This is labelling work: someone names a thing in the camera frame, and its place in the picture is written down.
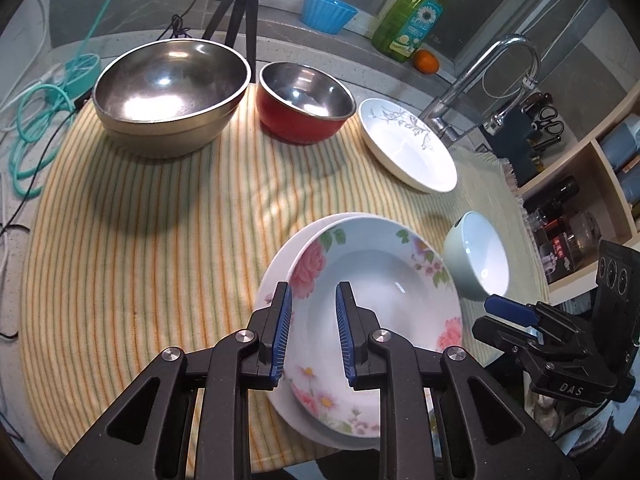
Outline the gloved right hand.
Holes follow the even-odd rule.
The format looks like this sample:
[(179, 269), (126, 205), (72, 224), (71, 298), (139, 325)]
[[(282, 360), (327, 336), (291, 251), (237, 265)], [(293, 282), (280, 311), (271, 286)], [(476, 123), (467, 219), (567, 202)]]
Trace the gloved right hand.
[(543, 396), (532, 389), (525, 393), (524, 406), (526, 413), (554, 442), (567, 448), (598, 440), (612, 413), (608, 401), (597, 408), (585, 408)]

